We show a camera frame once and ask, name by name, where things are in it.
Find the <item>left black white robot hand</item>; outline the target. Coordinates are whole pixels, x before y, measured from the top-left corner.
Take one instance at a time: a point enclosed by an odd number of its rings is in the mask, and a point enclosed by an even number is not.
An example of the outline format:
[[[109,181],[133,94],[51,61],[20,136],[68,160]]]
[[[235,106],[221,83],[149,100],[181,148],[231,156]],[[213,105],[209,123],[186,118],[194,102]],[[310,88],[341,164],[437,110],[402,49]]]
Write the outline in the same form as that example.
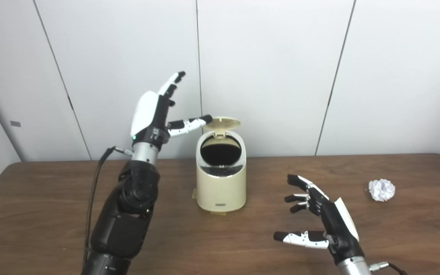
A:
[[[185,75],[185,71],[179,71],[159,91],[148,91],[140,97],[131,124],[133,146],[136,143],[148,143],[161,150],[169,139],[188,134],[213,122],[211,115],[167,121],[169,108],[176,104],[171,97]]]

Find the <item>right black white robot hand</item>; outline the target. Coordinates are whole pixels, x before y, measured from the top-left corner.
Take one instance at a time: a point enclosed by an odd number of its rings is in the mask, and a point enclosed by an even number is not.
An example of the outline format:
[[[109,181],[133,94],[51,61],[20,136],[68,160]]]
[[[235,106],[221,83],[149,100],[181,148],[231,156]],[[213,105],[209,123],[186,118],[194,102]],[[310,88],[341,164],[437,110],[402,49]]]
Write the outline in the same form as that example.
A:
[[[300,175],[288,174],[287,183],[304,191],[284,198],[285,202],[297,202],[290,208],[295,214],[308,210],[321,218],[323,230],[276,231],[276,241],[313,249],[328,249],[336,265],[355,258],[364,257],[359,235],[343,200],[332,201],[316,184]]]

